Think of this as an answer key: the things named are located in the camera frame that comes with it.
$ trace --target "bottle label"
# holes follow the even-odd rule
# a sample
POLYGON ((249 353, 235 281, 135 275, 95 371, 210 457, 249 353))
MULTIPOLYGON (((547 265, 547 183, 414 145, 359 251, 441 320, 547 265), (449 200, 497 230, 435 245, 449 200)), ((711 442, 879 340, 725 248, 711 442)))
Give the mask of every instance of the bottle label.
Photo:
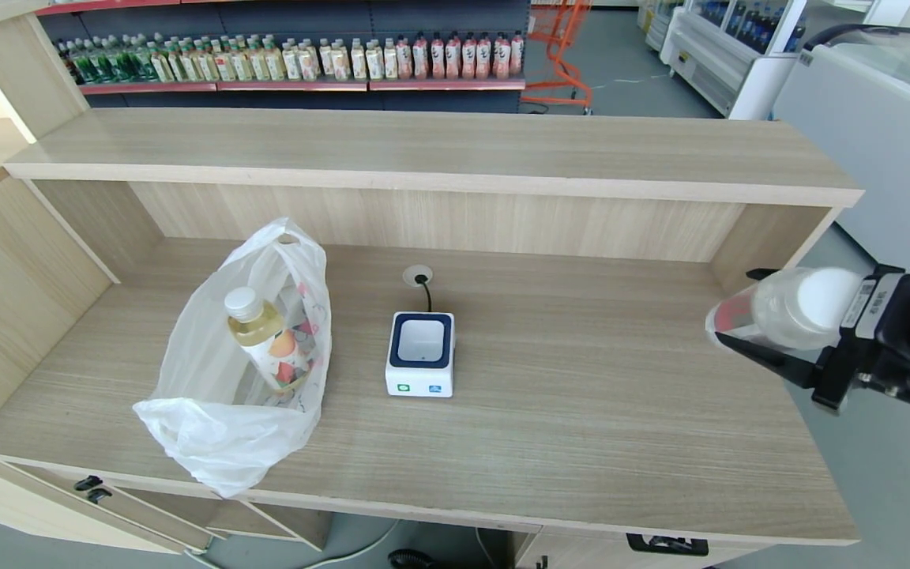
POLYGON ((306 353, 297 346, 297 339, 289 328, 253 346, 242 346, 252 363, 269 386, 278 390, 293 390, 307 377, 310 365, 306 353))

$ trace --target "black cable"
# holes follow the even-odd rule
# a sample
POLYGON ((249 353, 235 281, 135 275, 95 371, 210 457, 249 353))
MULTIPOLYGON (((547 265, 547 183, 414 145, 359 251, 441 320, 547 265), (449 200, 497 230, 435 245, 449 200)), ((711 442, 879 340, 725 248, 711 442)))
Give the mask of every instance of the black cable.
POLYGON ((423 287, 423 290, 427 293, 427 312, 434 312, 434 300, 431 299, 431 289, 427 287, 427 275, 418 274, 414 281, 420 287, 423 287))

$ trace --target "gray floor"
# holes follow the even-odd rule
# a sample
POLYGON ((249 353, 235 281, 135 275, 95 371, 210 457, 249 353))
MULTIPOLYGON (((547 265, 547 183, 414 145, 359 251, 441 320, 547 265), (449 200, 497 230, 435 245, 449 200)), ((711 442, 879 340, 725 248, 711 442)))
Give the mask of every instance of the gray floor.
MULTIPOLYGON (((595 115, 692 116, 718 118, 700 95, 678 78, 670 79, 667 67, 644 44, 634 24, 634 11, 597 10, 588 16, 568 62, 581 68, 582 80, 595 89, 595 115)), ((528 47, 527 75, 542 73, 542 54, 528 47)), ((537 109, 523 105, 523 111, 537 109)), ((552 107, 551 113, 577 113, 578 107, 552 107)), ((380 518, 337 515, 328 548, 322 555, 307 546, 286 541, 231 537, 214 541, 207 558, 227 569, 289 569, 303 567, 318 559, 349 553, 376 540, 390 525, 380 518)), ((500 533, 484 532, 484 540, 495 555, 505 551, 500 533)), ((418 548, 451 569, 485 567, 472 529, 434 523, 402 522, 389 539, 364 557, 332 565, 333 569, 384 569, 385 556, 395 548, 418 548)), ((119 548, 105 548, 72 541, 32 537, 0 526, 0 568, 54 569, 95 567, 117 569, 192 569, 202 567, 187 557, 149 554, 119 548)))

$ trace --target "held bottle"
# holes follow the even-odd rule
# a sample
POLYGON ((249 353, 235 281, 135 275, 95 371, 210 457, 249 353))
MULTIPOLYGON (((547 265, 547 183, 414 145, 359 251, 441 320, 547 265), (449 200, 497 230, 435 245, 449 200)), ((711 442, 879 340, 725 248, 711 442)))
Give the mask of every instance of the held bottle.
POLYGON ((224 307, 231 336, 270 388, 280 396, 299 388, 310 371, 307 355, 276 307, 248 287, 232 289, 224 298, 224 307))

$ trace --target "wood grain surface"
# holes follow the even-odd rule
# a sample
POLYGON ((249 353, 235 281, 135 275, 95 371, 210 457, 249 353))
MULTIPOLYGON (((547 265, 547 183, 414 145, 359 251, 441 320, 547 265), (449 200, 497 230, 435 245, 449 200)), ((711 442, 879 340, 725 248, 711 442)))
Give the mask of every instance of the wood grain surface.
POLYGON ((0 406, 110 284, 28 188, 0 181, 0 406))
POLYGON ((119 280, 149 255, 164 237, 128 183, 32 182, 58 215, 119 280))
POLYGON ((855 204, 782 122, 257 108, 94 109, 10 159, 15 177, 855 204), (292 143, 284 134, 303 136, 292 143))
MULTIPOLYGON (((51 184, 66 183, 54 180, 51 184)), ((87 199, 88 205, 97 204, 98 198, 79 194, 79 188, 94 183, 68 184, 73 184, 76 197, 87 199)), ((711 260, 743 211, 743 205, 738 204, 653 199, 187 183, 130 185, 167 237, 243 240, 271 217, 286 216, 325 245, 677 262, 711 260)), ((102 213, 111 215, 111 210, 102 213)))
MULTIPOLYGON (((196 487, 137 421, 174 321, 235 241, 166 239, 0 411, 0 456, 196 487)), ((310 442, 242 494, 330 511, 845 544, 855 527, 779 378, 712 346, 708 266, 328 247, 333 354, 310 442), (434 270, 455 396, 391 398, 393 313, 434 270)))
POLYGON ((33 14, 0 21, 0 104, 28 143, 90 108, 33 14))

